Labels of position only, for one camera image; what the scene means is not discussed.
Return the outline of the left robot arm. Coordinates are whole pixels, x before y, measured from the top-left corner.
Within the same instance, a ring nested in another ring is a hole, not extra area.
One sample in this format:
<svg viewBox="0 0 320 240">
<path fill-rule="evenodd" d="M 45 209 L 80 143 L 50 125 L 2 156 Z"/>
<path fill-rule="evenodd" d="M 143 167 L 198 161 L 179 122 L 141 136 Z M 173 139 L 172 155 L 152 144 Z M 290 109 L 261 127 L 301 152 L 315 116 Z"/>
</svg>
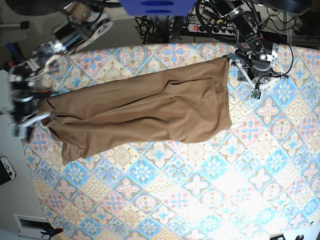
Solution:
<svg viewBox="0 0 320 240">
<path fill-rule="evenodd" d="M 199 28 L 210 38 L 236 47 L 229 63 L 249 83 L 251 98 L 259 100 L 266 88 L 288 75 L 274 70 L 279 47 L 266 41 L 260 31 L 258 13 L 248 15 L 243 4 L 241 0 L 198 0 L 194 10 Z"/>
</svg>

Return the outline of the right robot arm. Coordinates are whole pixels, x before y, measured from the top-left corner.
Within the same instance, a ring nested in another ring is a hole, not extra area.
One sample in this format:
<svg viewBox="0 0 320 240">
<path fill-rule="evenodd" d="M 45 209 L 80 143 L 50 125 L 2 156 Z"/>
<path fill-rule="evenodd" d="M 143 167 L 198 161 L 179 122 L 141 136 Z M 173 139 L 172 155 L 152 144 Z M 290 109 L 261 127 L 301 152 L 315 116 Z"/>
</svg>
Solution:
<svg viewBox="0 0 320 240">
<path fill-rule="evenodd" d="M 99 34 L 108 31 L 113 23 L 106 9 L 121 4 L 109 0 L 7 0 L 5 3 L 23 16 L 56 12 L 66 16 L 66 23 L 52 30 L 51 41 L 38 46 L 29 59 L 16 55 L 17 64 L 8 69 L 13 102 L 10 134 L 29 140 L 36 123 L 51 115 L 50 112 L 40 113 L 36 108 L 37 100 L 53 94 L 51 87 L 41 85 L 44 73 L 54 67 L 59 56 L 84 48 Z"/>
</svg>

